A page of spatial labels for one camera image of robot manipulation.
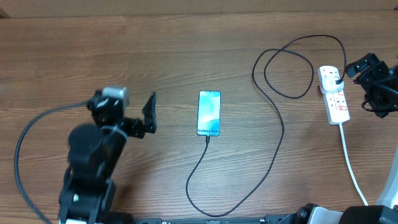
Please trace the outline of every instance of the phone screen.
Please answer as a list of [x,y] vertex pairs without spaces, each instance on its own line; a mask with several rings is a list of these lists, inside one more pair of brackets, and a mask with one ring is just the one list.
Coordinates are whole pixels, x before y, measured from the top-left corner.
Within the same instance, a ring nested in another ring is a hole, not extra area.
[[201,136],[220,135],[221,92],[199,92],[198,129]]

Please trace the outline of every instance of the charging cable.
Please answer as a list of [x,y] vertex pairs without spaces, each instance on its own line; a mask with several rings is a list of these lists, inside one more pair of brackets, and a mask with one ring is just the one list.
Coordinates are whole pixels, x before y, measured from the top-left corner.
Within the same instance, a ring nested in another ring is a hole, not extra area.
[[338,124],[339,128],[340,128],[340,134],[341,134],[341,142],[343,143],[343,150],[344,150],[344,157],[346,158],[346,163],[347,163],[347,167],[348,167],[348,171],[349,174],[353,180],[354,186],[356,191],[359,193],[359,196],[361,197],[364,205],[368,206],[368,202],[366,201],[365,197],[362,194],[361,189],[359,189],[358,184],[356,183],[356,179],[353,173],[353,170],[351,168],[351,165],[349,164],[349,159],[348,159],[348,153],[347,153],[347,147],[346,147],[346,139],[344,138],[344,131],[343,131],[343,123],[339,123]]
[[[336,40],[336,41],[340,44],[341,49],[342,49],[342,51],[343,51],[343,57],[344,57],[344,70],[343,70],[343,75],[341,76],[341,78],[340,78],[339,80],[337,80],[335,83],[336,83],[336,85],[339,85],[339,84],[343,81],[344,75],[345,75],[345,73],[346,73],[345,67],[346,67],[346,65],[347,65],[346,51],[345,51],[345,49],[344,49],[343,43],[341,43],[341,41],[340,41],[339,39],[337,39],[336,37],[333,37],[332,35],[320,34],[320,35],[308,35],[308,36],[304,36],[304,37],[299,37],[299,38],[297,38],[297,39],[294,39],[294,40],[290,41],[288,44],[284,45],[284,46],[283,46],[282,48],[280,48],[280,49],[267,49],[267,50],[263,51],[263,53],[261,53],[260,56],[258,56],[256,62],[254,63],[253,70],[252,70],[252,72],[251,72],[251,78],[252,78],[253,83],[254,83],[255,86],[257,87],[257,89],[269,100],[269,102],[270,102],[270,103],[272,104],[272,106],[275,108],[275,112],[277,113],[277,115],[278,115],[278,117],[279,117],[279,120],[280,120],[280,126],[281,126],[281,128],[282,128],[282,132],[281,132],[281,134],[280,134],[279,143],[278,143],[278,145],[277,145],[277,147],[276,147],[274,156],[273,156],[273,158],[272,158],[272,160],[271,160],[271,163],[269,164],[269,167],[268,167],[268,170],[267,170],[266,174],[263,176],[263,178],[260,180],[260,182],[259,182],[259,183],[258,183],[258,184],[257,184],[257,185],[256,185],[256,186],[255,186],[255,187],[254,187],[254,188],[253,188],[253,189],[252,189],[252,190],[239,202],[239,203],[238,203],[238,204],[236,204],[235,207],[233,207],[231,210],[229,210],[229,211],[227,211],[227,212],[225,212],[225,213],[222,213],[222,214],[220,214],[220,215],[212,215],[212,214],[209,214],[209,213],[204,212],[203,210],[200,210],[200,209],[192,202],[191,198],[189,197],[189,193],[188,193],[188,184],[189,184],[189,180],[191,179],[193,173],[194,173],[195,170],[198,168],[198,166],[199,166],[201,160],[202,160],[203,157],[205,156],[206,151],[207,151],[207,148],[208,148],[208,145],[209,145],[209,142],[210,142],[210,136],[206,136],[206,148],[205,148],[205,151],[203,152],[203,154],[201,155],[201,158],[199,159],[199,161],[198,161],[198,163],[196,164],[195,168],[192,170],[191,174],[189,175],[189,177],[188,177],[188,179],[187,179],[187,184],[185,185],[185,193],[186,193],[186,195],[187,195],[187,198],[188,198],[189,202],[190,202],[191,205],[192,205],[196,210],[198,210],[200,213],[202,213],[202,214],[204,214],[204,215],[207,215],[207,216],[209,216],[209,217],[223,217],[223,216],[225,216],[225,215],[230,214],[230,213],[233,212],[235,209],[237,209],[246,199],[248,199],[248,198],[260,187],[260,185],[261,185],[261,184],[265,181],[265,179],[267,178],[268,174],[269,174],[270,171],[271,171],[272,165],[273,165],[274,162],[275,162],[275,158],[276,158],[276,155],[278,154],[280,145],[282,144],[282,140],[283,140],[284,134],[285,134],[285,124],[284,124],[284,120],[283,120],[283,118],[282,118],[282,115],[281,115],[281,113],[280,113],[278,107],[276,106],[276,104],[274,103],[274,101],[271,99],[271,97],[268,96],[268,94],[265,93],[265,91],[258,85],[258,83],[257,83],[257,81],[256,81],[256,79],[255,79],[255,77],[254,77],[254,72],[255,72],[255,69],[256,69],[256,65],[257,65],[257,63],[260,61],[260,58],[261,58],[265,53],[271,52],[271,51],[275,51],[276,53],[273,54],[273,56],[268,60],[266,66],[264,67],[264,79],[265,79],[266,83],[268,84],[268,86],[269,86],[269,88],[270,88],[271,90],[273,90],[274,92],[278,93],[280,96],[283,96],[283,97],[289,98],[289,99],[295,99],[295,100],[296,100],[296,99],[300,99],[301,97],[305,96],[305,95],[307,94],[307,92],[308,92],[308,91],[310,90],[310,88],[311,88],[312,81],[313,81],[313,74],[314,74],[314,72],[313,72],[313,66],[312,66],[311,62],[309,61],[309,59],[305,58],[303,55],[300,55],[299,53],[296,53],[296,52],[293,52],[293,51],[290,51],[290,50],[286,50],[286,48],[289,47],[291,44],[293,44],[294,42],[296,42],[296,41],[298,41],[298,40],[306,39],[306,38],[312,38],[312,37],[327,37],[327,38],[331,38],[331,39]],[[281,93],[280,91],[276,90],[276,89],[269,83],[269,81],[268,81],[268,79],[267,79],[267,67],[268,67],[268,65],[271,63],[272,59],[274,59],[275,56],[276,56],[277,54],[281,53],[281,52],[285,52],[285,53],[289,53],[289,54],[293,54],[293,55],[299,56],[300,58],[302,58],[302,59],[304,59],[306,62],[308,62],[308,64],[311,66],[311,80],[310,80],[310,83],[309,83],[309,85],[308,85],[308,88],[304,91],[304,93],[302,93],[302,94],[299,95],[299,96],[288,96],[288,95],[286,95],[286,94]]]

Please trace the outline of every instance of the white cable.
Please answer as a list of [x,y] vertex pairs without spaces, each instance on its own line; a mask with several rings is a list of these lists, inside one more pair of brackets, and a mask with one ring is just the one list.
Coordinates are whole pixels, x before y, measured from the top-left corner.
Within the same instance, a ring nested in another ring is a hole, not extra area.
[[353,170],[351,169],[351,165],[349,164],[349,159],[348,159],[348,154],[347,154],[347,147],[346,147],[346,139],[344,138],[343,124],[342,124],[342,123],[339,123],[338,126],[339,126],[339,128],[340,128],[341,142],[343,143],[344,157],[346,158],[346,163],[347,163],[347,167],[348,167],[349,174],[351,175],[351,178],[352,178],[352,180],[353,180],[353,183],[354,183],[354,186],[355,186],[355,188],[356,188],[356,191],[358,191],[359,196],[361,197],[363,203],[364,203],[366,206],[368,206],[368,203],[367,203],[365,197],[363,197],[363,194],[362,194],[362,192],[361,192],[361,189],[359,189],[358,184],[356,183]]

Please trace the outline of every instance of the power outlet socket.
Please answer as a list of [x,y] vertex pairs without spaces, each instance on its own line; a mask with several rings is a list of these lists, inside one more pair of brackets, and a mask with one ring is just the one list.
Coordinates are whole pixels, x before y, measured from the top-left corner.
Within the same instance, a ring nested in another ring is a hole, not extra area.
[[344,82],[337,84],[340,74],[336,67],[325,65],[318,69],[319,87],[324,94],[340,91],[344,88]]
[[350,119],[344,91],[322,94],[329,124],[344,123]]

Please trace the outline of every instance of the plug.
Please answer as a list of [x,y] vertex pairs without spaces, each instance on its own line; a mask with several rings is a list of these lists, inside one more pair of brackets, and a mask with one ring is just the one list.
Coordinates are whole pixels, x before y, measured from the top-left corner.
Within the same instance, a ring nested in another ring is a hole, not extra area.
[[337,84],[340,79],[338,69],[333,66],[325,65],[318,69],[319,86],[323,94],[341,91],[344,88],[344,82]]

